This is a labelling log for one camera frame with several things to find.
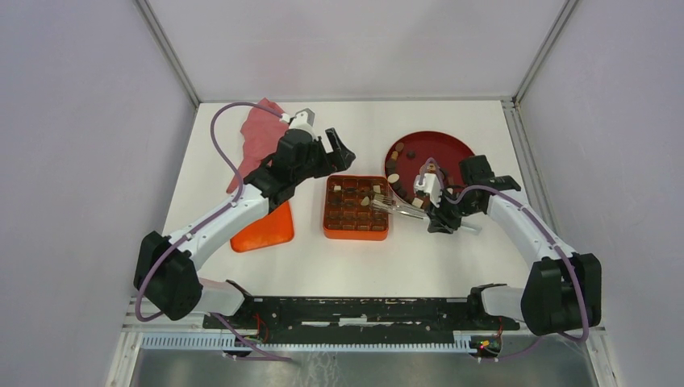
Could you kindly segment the orange chocolate box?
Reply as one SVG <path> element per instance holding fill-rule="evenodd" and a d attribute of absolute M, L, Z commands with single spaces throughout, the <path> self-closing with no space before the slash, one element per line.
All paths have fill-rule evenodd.
<path fill-rule="evenodd" d="M 340 192 L 333 192 L 340 185 Z M 390 229 L 389 215 L 375 210 L 361 200 L 374 194 L 373 186 L 381 187 L 381 195 L 389 193 L 389 184 L 381 176 L 336 174 L 327 178 L 323 204 L 323 234 L 329 239 L 383 241 Z"/>

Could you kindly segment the silver white-handled tongs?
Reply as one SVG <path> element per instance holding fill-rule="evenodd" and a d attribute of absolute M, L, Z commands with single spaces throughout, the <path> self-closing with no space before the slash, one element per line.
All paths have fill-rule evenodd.
<path fill-rule="evenodd" d="M 371 199 L 370 203 L 375 210 L 380 210 L 388 214 L 402 215 L 404 217 L 421 220 L 427 224 L 428 228 L 429 219 L 427 217 L 427 207 L 430 204 L 430 201 L 427 201 L 427 207 L 425 209 L 422 209 L 417 208 L 413 205 L 397 202 L 392 197 L 376 193 L 373 195 L 373 198 Z M 475 235 L 479 235 L 482 232 L 481 226 L 478 226 L 473 223 L 468 223 L 464 220 L 463 224 L 464 226 L 459 228 L 458 230 L 465 230 Z"/>

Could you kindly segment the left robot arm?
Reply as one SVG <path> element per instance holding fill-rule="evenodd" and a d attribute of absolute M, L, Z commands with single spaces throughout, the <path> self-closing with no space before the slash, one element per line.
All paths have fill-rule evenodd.
<path fill-rule="evenodd" d="M 245 227 L 288 202 L 299 184 L 352 166 L 356 156 L 336 130 L 329 128 L 325 134 L 329 149 L 321 138 L 301 129 L 289 129 L 279 139 L 275 152 L 210 213 L 170 235 L 157 231 L 147 234 L 140 245 L 134 276 L 137 318 L 147 321 L 140 307 L 143 300 L 148 300 L 159 315 L 172 321 L 197 311 L 221 314 L 234 328 L 246 327 L 252 321 L 253 307 L 245 301 L 245 290 L 230 281 L 201 278 L 198 270 Z"/>

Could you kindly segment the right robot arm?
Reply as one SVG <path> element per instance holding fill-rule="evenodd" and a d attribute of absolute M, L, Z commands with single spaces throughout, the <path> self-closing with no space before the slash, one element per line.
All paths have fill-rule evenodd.
<path fill-rule="evenodd" d="M 602 266 L 590 253 L 564 242 L 525 201 L 511 176 L 497 176 L 485 156 L 459 164 L 464 182 L 445 184 L 437 162 L 429 158 L 415 178 L 414 191 L 426 194 L 431 233 L 452 234 L 466 217 L 484 214 L 516 247 L 529 267 L 525 286 L 481 285 L 472 289 L 465 308 L 468 323 L 486 329 L 498 317 L 527 326 L 537 336 L 559 334 L 574 342 L 588 339 L 601 321 Z"/>

